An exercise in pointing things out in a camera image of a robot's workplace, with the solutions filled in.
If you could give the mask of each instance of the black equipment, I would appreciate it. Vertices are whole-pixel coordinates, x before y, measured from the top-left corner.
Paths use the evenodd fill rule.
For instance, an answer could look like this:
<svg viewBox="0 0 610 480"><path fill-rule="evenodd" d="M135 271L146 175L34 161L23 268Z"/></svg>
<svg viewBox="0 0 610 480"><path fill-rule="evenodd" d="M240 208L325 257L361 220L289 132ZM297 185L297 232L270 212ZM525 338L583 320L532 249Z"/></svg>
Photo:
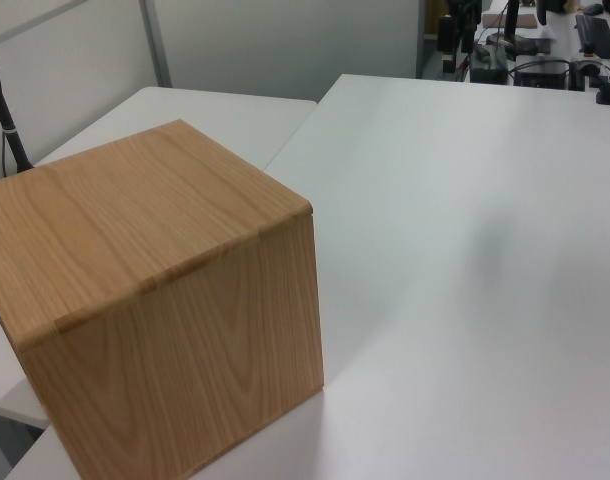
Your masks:
<svg viewBox="0 0 610 480"><path fill-rule="evenodd" d="M17 171L24 172L25 170L34 168L27 159L25 149L23 148L23 144L21 143L21 138L18 135L18 132L16 131L16 125L14 125L14 120L12 120L12 115L9 112L9 108L7 108L7 103L5 102L5 97L3 96L3 89L1 88L1 81L0 122L1 126L3 127L3 133L5 134L5 138L7 138L7 143L9 143L9 148L12 150L12 154L14 155L14 159L16 160Z"/></svg>

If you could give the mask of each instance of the wooden cube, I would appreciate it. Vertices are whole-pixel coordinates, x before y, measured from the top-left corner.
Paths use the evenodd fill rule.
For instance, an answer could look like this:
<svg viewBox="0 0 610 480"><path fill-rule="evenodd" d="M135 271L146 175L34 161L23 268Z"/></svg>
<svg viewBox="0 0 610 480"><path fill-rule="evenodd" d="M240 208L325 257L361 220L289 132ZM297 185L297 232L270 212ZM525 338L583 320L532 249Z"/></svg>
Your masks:
<svg viewBox="0 0 610 480"><path fill-rule="evenodd" d="M0 181L0 323L84 479L179 479L323 384L312 209L177 121Z"/></svg>

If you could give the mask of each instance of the wood grain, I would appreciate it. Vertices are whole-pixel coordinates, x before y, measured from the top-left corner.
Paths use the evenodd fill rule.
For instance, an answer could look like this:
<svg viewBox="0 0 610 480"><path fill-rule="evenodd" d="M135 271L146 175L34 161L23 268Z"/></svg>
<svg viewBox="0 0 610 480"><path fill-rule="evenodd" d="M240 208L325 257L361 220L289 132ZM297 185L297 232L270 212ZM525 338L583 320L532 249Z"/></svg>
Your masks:
<svg viewBox="0 0 610 480"><path fill-rule="evenodd" d="M186 478L322 387L312 217L21 361L81 477Z"/></svg>
<svg viewBox="0 0 610 480"><path fill-rule="evenodd" d="M28 350L303 214L181 121L15 175L0 181L0 321Z"/></svg>

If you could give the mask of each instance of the white tabletop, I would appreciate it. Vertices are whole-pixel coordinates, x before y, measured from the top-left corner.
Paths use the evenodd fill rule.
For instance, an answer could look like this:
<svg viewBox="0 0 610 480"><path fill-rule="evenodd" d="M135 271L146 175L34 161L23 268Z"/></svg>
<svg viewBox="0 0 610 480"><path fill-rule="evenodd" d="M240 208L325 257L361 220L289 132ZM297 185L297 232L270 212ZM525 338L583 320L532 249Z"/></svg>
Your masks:
<svg viewBox="0 0 610 480"><path fill-rule="evenodd" d="M610 480L610 107L343 76L266 172L326 387L194 478ZM77 476L50 429L9 478Z"/></svg>
<svg viewBox="0 0 610 480"><path fill-rule="evenodd" d="M303 100L144 88L41 163L181 118L262 169L315 106ZM40 428L49 425L1 327L0 415Z"/></svg>

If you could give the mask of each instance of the gray partition wall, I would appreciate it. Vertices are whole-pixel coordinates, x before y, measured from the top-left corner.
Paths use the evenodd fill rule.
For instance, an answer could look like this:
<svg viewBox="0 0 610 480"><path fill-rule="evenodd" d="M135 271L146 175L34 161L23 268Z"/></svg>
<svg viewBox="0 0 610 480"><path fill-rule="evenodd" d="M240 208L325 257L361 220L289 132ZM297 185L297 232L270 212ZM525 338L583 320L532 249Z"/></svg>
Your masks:
<svg viewBox="0 0 610 480"><path fill-rule="evenodd" d="M318 101L342 73L416 77L423 43L419 0L143 4L176 88Z"/></svg>

